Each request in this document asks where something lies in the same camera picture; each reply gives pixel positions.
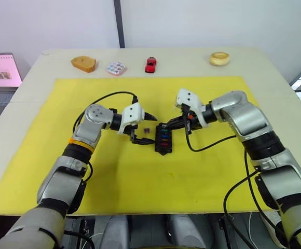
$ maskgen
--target red toy car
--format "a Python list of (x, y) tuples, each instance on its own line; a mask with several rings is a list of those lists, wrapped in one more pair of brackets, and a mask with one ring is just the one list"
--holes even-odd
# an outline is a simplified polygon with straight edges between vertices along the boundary
[(155, 66), (156, 66), (156, 59), (154, 57), (149, 57), (147, 59), (147, 64), (145, 67), (146, 73), (153, 73), (155, 72)]

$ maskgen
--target cable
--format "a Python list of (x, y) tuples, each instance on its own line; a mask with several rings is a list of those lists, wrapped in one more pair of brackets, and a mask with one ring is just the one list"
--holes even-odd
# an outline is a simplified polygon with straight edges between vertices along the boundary
[[(105, 96), (103, 96), (103, 97), (100, 97), (99, 99), (97, 99), (97, 100), (95, 100), (94, 102), (92, 102), (90, 105), (95, 104), (95, 103), (97, 103), (97, 102), (100, 101), (100, 100), (103, 100), (103, 99), (105, 99), (105, 98), (107, 98), (107, 97), (109, 97), (109, 96), (116, 95), (116, 94), (129, 94), (129, 95), (132, 95), (134, 99), (137, 98), (137, 96), (136, 96), (133, 92), (127, 92), (127, 91), (112, 92), (112, 93), (109, 93), (109, 94), (107, 94), (107, 95), (105, 95)], [(74, 124), (73, 124), (72, 132), (74, 132), (75, 129), (76, 129), (76, 127), (81, 123), (81, 120), (82, 120), (84, 114), (85, 114), (85, 111), (83, 111), (83, 112), (78, 116), (78, 118), (76, 119), (76, 121), (75, 121)]]
[(250, 248), (250, 249), (255, 249), (254, 246), (248, 241), (248, 239), (239, 231), (239, 229), (236, 227), (236, 225), (232, 222), (231, 218), (229, 217), (228, 211), (227, 211), (227, 200), (231, 192), (237, 188), (239, 185), (241, 185), (243, 182), (245, 182), (247, 179), (251, 178), (255, 174), (257, 174), (257, 171), (254, 171), (251, 175), (248, 175), (244, 179), (240, 180), (238, 183), (233, 185), (231, 189), (227, 192), (227, 194), (224, 197), (223, 200), (223, 210), (224, 210), (224, 215), (226, 216), (227, 220), (229, 221), (230, 225), (232, 228), (236, 231), (236, 233), (239, 235), (239, 237), (245, 242), (245, 244)]
[(87, 163), (89, 165), (90, 173), (89, 176), (86, 178), (85, 182), (87, 182), (93, 175), (93, 166), (90, 162)]
[[(245, 163), (245, 169), (246, 169), (246, 174), (249, 175), (250, 172), (249, 172), (249, 167), (248, 167), (248, 157), (247, 157), (247, 152), (246, 150), (244, 151), (244, 163)], [(272, 228), (275, 229), (275, 231), (279, 234), (281, 234), (284, 238), (286, 238), (286, 236), (284, 235), (283, 231), (281, 231), (277, 226), (275, 226), (273, 224), (273, 222), (270, 221), (270, 219), (267, 217), (267, 215), (264, 213), (264, 211), (261, 209), (258, 201), (256, 200), (256, 197), (255, 197), (255, 194), (254, 194), (254, 190), (253, 190), (253, 187), (252, 187), (252, 183), (251, 183), (251, 179), (249, 178), (248, 179), (248, 182), (249, 182), (249, 188), (250, 188), (250, 192), (251, 192), (251, 195), (252, 195), (252, 198), (253, 198), (253, 201), (256, 205), (256, 207), (258, 208), (258, 211), (260, 212), (260, 214), (263, 216), (263, 218), (272, 226)]]
[[(95, 236), (97, 236), (97, 235), (101, 235), (101, 234), (103, 234), (102, 232), (100, 232), (100, 233), (96, 233), (96, 234), (93, 234), (92, 236), (90, 236), (89, 238), (91, 239), (92, 237), (95, 237)], [(84, 243), (84, 245), (82, 246), (82, 248), (81, 249), (84, 249), (85, 248), (85, 246), (86, 246), (86, 244), (87, 244), (87, 241)]]
[(221, 140), (218, 140), (217, 142), (212, 143), (211, 145), (208, 145), (208, 146), (206, 146), (206, 147), (204, 147), (204, 148), (201, 148), (201, 149), (193, 149), (192, 146), (191, 146), (190, 140), (189, 140), (189, 138), (188, 138), (187, 120), (186, 120), (185, 115), (183, 115), (183, 119), (184, 119), (184, 126), (185, 126), (185, 137), (186, 137), (186, 142), (187, 142), (187, 145), (188, 145), (189, 149), (192, 150), (193, 152), (200, 152), (200, 151), (203, 151), (203, 150), (205, 150), (205, 149), (209, 149), (209, 148), (213, 147), (213, 146), (216, 145), (216, 144), (219, 144), (219, 143), (221, 143), (221, 142), (223, 142), (223, 141), (226, 141), (226, 140), (228, 140), (228, 139), (233, 139), (234, 137), (236, 137), (235, 135), (233, 135), (233, 136), (228, 136), (228, 137), (225, 137), (225, 138), (223, 138), (223, 139), (221, 139)]
[(256, 244), (255, 244), (254, 241), (252, 240), (252, 236), (251, 236), (251, 217), (252, 217), (252, 212), (250, 212), (249, 224), (248, 224), (249, 238), (250, 238), (252, 244), (254, 245), (254, 247), (255, 247), (256, 249), (258, 249), (258, 247), (256, 246)]
[(89, 242), (90, 247), (91, 247), (92, 249), (95, 249), (94, 242), (93, 242), (89, 237), (87, 237), (86, 235), (83, 235), (83, 234), (81, 234), (81, 233), (79, 233), (79, 232), (73, 232), (73, 231), (68, 231), (68, 230), (64, 230), (64, 234), (66, 234), (66, 235), (71, 235), (71, 236), (76, 236), (76, 237), (79, 237), (79, 238), (81, 238), (81, 239), (84, 239), (84, 240), (86, 240), (87, 242)]

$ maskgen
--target white table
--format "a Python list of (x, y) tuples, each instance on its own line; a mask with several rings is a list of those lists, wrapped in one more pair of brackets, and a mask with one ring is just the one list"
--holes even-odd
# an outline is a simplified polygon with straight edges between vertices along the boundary
[[(209, 55), (215, 51), (228, 52), (231, 62), (224, 67), (210, 65)], [(72, 67), (70, 60), (80, 55), (96, 58), (94, 72), (88, 74)], [(158, 62), (154, 74), (144, 72), (149, 56)], [(301, 166), (301, 101), (265, 54), (256, 48), (56, 49), (39, 56), (0, 116), (0, 179), (55, 79), (115, 77), (105, 71), (114, 61), (128, 67), (120, 77), (242, 76), (282, 143)]]

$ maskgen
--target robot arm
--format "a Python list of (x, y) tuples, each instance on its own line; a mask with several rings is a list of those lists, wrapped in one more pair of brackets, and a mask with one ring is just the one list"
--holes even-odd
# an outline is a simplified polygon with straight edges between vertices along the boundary
[(0, 248), (60, 248), (65, 216), (75, 212), (86, 188), (82, 179), (102, 129), (130, 135), (132, 143), (152, 144), (153, 140), (137, 139), (134, 130), (142, 120), (156, 120), (136, 102), (122, 114), (101, 105), (90, 105), (84, 121), (74, 131), (63, 154), (43, 181), (37, 193), (38, 206), (22, 215), (0, 240)]
[(301, 248), (301, 168), (274, 133), (262, 111), (247, 101), (244, 92), (234, 91), (203, 105), (198, 96), (181, 89), (176, 106), (183, 116), (170, 120), (168, 128), (196, 130), (209, 123), (228, 122), (249, 154), (260, 194), (272, 209), (279, 209), (290, 246)]

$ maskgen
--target black cable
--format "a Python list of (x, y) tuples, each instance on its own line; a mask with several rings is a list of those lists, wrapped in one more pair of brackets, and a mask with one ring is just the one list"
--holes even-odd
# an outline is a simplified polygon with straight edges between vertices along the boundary
[[(129, 94), (129, 95), (132, 95), (133, 98), (137, 98), (137, 96), (136, 96), (133, 92), (127, 92), (127, 91), (112, 92), (112, 93), (109, 93), (109, 94), (107, 94), (107, 95), (105, 95), (105, 96), (103, 96), (103, 97), (100, 97), (99, 99), (97, 99), (97, 100), (95, 100), (94, 102), (92, 102), (90, 105), (95, 104), (95, 103), (97, 103), (97, 102), (100, 101), (100, 100), (103, 100), (103, 99), (105, 99), (105, 98), (107, 98), (107, 97), (109, 97), (109, 96), (116, 95), (116, 94)], [(81, 123), (81, 120), (82, 120), (84, 114), (85, 114), (85, 111), (83, 111), (83, 112), (78, 116), (78, 118), (76, 119), (76, 121), (75, 121), (74, 124), (73, 124), (72, 132), (74, 132), (75, 129), (76, 129), (76, 127), (77, 127), (77, 125), (79, 125), (79, 124)]]
[(204, 148), (201, 148), (201, 149), (193, 149), (192, 146), (191, 146), (191, 143), (190, 143), (190, 139), (188, 138), (187, 120), (186, 120), (186, 117), (185, 117), (184, 115), (183, 115), (183, 120), (184, 120), (184, 126), (185, 126), (185, 137), (186, 137), (187, 145), (188, 145), (189, 149), (192, 150), (192, 151), (194, 151), (194, 152), (200, 152), (200, 151), (203, 151), (203, 150), (205, 150), (205, 149), (209, 149), (209, 148), (213, 147), (213, 146), (216, 145), (216, 144), (219, 144), (219, 143), (221, 143), (221, 142), (223, 142), (223, 141), (226, 141), (226, 140), (228, 140), (228, 139), (233, 139), (234, 137), (236, 137), (235, 135), (233, 135), (233, 136), (228, 136), (228, 137), (225, 137), (225, 138), (223, 138), (223, 139), (221, 139), (221, 140), (218, 140), (217, 142), (212, 143), (211, 145), (208, 145), (208, 146), (206, 146), (206, 147), (204, 147)]
[(88, 243), (90, 244), (90, 247), (92, 249), (95, 249), (94, 242), (89, 237), (87, 237), (86, 235), (83, 235), (79, 232), (73, 232), (73, 231), (67, 231), (67, 230), (64, 230), (64, 234), (71, 235), (71, 236), (76, 236), (76, 237), (79, 237), (81, 239), (87, 240)]
[[(245, 169), (246, 169), (246, 174), (249, 175), (249, 167), (248, 167), (248, 157), (247, 157), (247, 152), (246, 150), (244, 150), (244, 163), (245, 163)], [(267, 215), (264, 213), (264, 211), (261, 209), (258, 201), (256, 200), (255, 194), (254, 194), (254, 190), (252, 187), (252, 183), (251, 183), (251, 179), (248, 178), (248, 182), (249, 182), (249, 188), (250, 188), (250, 192), (253, 198), (253, 201), (256, 205), (256, 207), (258, 208), (260, 214), (263, 216), (263, 218), (272, 226), (272, 228), (275, 229), (275, 231), (279, 234), (281, 234), (284, 238), (286, 238), (286, 236), (284, 235), (283, 231), (281, 231), (276, 225), (273, 224), (273, 222), (270, 221), (270, 219), (267, 217)]]
[(93, 166), (90, 162), (88, 162), (88, 165), (89, 165), (90, 173), (89, 176), (86, 178), (85, 182), (87, 182), (93, 175)]
[(227, 194), (224, 197), (223, 200), (223, 210), (224, 210), (224, 215), (227, 218), (227, 220), (229, 221), (230, 225), (232, 226), (232, 228), (235, 230), (235, 232), (239, 235), (239, 237), (245, 242), (245, 244), (250, 248), (250, 249), (255, 249), (255, 247), (250, 243), (250, 241), (239, 231), (239, 229), (236, 227), (236, 225), (232, 222), (231, 218), (229, 217), (228, 211), (227, 211), (227, 200), (229, 195), (231, 194), (231, 192), (237, 188), (239, 185), (241, 185), (243, 182), (245, 182), (247, 179), (250, 179), (252, 176), (254, 176), (255, 174), (257, 174), (257, 171), (254, 171), (251, 175), (248, 175), (247, 177), (245, 177), (244, 179), (240, 180), (238, 183), (236, 183), (235, 185), (233, 185), (231, 187), (231, 189), (229, 189), (229, 191), (227, 192)]

